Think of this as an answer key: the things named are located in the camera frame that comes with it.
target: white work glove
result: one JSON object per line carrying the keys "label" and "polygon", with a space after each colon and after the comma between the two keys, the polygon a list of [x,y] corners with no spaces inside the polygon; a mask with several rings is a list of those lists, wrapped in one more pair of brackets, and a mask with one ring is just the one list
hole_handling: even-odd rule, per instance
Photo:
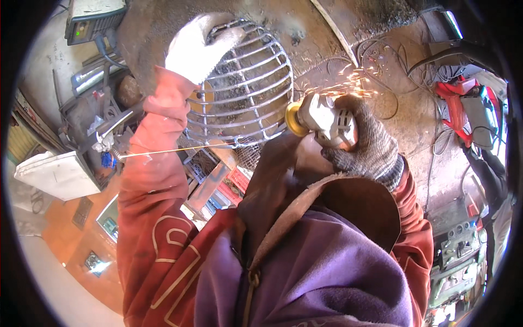
{"label": "white work glove", "polygon": [[223,55],[245,37],[241,27],[221,33],[213,44],[207,45],[207,35],[216,25],[234,19],[228,13],[210,13],[196,16],[176,34],[165,58],[165,68],[194,84],[200,84],[220,62]]}

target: metal cage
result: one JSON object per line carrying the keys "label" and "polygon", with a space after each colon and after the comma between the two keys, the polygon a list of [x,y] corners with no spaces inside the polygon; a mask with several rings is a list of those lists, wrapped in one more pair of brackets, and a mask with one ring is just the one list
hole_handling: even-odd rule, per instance
{"label": "metal cage", "polygon": [[188,99],[188,139],[222,140],[229,148],[260,144],[281,134],[286,106],[293,101],[293,74],[281,44],[263,27],[237,19],[214,27],[212,42],[228,28],[247,36],[226,53]]}

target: orange wall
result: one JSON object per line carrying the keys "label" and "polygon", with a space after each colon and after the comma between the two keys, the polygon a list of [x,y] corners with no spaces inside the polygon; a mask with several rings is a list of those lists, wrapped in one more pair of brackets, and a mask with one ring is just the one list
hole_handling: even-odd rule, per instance
{"label": "orange wall", "polygon": [[[54,200],[46,212],[48,226],[42,237],[56,258],[66,264],[67,271],[87,291],[114,312],[122,314],[123,291],[116,265],[116,243],[96,222],[119,189],[120,178],[114,176],[104,191],[88,196],[93,205],[83,230],[73,224],[80,199],[67,202]],[[112,261],[100,277],[89,273],[84,265],[91,251],[104,262]]]}

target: window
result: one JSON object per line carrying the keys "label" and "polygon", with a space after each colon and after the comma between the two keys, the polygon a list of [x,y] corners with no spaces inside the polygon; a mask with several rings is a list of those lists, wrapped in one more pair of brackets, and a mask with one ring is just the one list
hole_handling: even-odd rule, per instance
{"label": "window", "polygon": [[103,230],[112,238],[113,241],[118,241],[118,202],[116,199],[118,194],[109,202],[100,216],[96,219]]}

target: hand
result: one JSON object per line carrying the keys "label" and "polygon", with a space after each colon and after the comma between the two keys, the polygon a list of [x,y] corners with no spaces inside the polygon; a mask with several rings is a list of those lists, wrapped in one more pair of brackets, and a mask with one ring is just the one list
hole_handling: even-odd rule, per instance
{"label": "hand", "polygon": [[245,38],[241,27],[221,33],[213,44],[207,45],[211,29],[234,19],[228,13],[210,13],[196,16],[176,34],[165,58],[165,68],[194,84],[200,84],[212,72],[223,55]]}
{"label": "hand", "polygon": [[335,108],[352,112],[358,126],[358,143],[355,150],[322,150],[324,158],[332,162],[336,171],[347,172],[373,179],[393,191],[403,173],[403,158],[398,154],[397,141],[390,136],[370,112],[368,105],[355,96],[343,96],[334,103]]}

